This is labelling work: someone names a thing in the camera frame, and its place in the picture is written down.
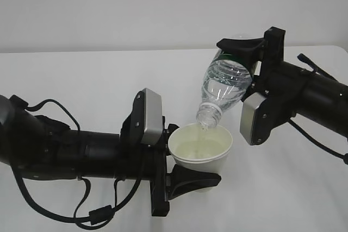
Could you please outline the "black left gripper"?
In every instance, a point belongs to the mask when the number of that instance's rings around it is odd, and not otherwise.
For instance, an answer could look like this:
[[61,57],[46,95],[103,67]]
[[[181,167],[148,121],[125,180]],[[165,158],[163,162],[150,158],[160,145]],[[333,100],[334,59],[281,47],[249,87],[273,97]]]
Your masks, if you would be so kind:
[[163,133],[154,146],[141,143],[145,125],[145,93],[138,92],[133,100],[132,110],[122,124],[120,143],[124,158],[121,176],[125,179],[135,178],[135,183],[123,201],[119,203],[122,209],[135,195],[140,182],[150,182],[150,196],[152,210],[169,210],[170,200],[186,193],[200,189],[218,186],[221,176],[216,173],[190,170],[175,165],[172,172],[167,174],[166,157],[169,152],[169,138],[179,128],[170,123],[165,129],[163,119]]

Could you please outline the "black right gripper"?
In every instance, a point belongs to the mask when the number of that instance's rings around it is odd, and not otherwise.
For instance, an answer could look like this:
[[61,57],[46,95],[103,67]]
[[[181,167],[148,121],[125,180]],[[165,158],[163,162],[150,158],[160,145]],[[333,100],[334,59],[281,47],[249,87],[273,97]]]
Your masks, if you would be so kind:
[[261,145],[274,128],[290,120],[295,99],[304,86],[299,67],[284,61],[284,38],[285,30],[271,27],[264,33],[264,38],[222,39],[216,44],[219,49],[217,61],[237,62],[249,72],[255,71],[263,55],[254,93],[260,93],[266,100],[257,114],[253,133],[255,145]]

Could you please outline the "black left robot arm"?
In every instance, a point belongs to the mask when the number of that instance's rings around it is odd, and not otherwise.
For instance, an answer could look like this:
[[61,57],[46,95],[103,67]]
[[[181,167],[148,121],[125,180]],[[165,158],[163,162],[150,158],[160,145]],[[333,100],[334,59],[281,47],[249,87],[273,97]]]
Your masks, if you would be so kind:
[[147,180],[153,216],[165,216],[170,200],[221,180],[213,171],[180,165],[167,172],[167,146],[177,126],[165,125],[161,97],[150,89],[136,94],[119,134],[73,130],[38,115],[40,109],[17,96],[1,97],[1,162],[14,163],[26,179]]

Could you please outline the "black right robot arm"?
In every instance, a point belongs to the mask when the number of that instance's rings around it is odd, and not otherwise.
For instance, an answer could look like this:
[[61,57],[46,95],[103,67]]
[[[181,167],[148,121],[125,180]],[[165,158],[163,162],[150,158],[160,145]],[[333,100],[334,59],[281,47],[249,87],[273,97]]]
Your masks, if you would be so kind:
[[300,114],[347,137],[347,86],[304,54],[312,70],[284,61],[285,30],[271,27],[258,39],[222,39],[219,49],[247,69],[261,63],[242,98],[240,133],[249,145],[261,145],[271,131]]

